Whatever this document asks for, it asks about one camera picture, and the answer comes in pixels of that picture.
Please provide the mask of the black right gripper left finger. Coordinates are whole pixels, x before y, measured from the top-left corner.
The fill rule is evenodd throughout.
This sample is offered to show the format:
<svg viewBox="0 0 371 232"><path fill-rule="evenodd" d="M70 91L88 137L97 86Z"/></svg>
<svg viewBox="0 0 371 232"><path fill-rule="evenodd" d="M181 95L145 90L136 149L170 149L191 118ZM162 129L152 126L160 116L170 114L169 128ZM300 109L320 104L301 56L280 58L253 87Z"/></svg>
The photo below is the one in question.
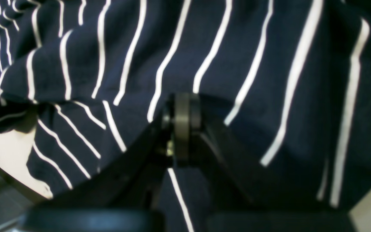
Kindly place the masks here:
<svg viewBox="0 0 371 232"><path fill-rule="evenodd" d="M93 179L42 202L22 232L165 232L158 209L166 170L181 164L181 96L173 95L140 137Z"/></svg>

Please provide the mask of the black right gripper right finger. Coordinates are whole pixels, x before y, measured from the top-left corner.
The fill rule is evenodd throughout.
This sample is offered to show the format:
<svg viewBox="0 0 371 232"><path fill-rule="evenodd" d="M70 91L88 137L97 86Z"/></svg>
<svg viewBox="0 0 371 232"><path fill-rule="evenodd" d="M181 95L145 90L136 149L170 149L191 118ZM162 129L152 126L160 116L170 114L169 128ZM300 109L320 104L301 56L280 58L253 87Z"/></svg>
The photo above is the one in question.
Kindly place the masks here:
<svg viewBox="0 0 371 232"><path fill-rule="evenodd" d="M208 181L208 232L355 232L348 213L260 165L197 94L182 95L182 165Z"/></svg>

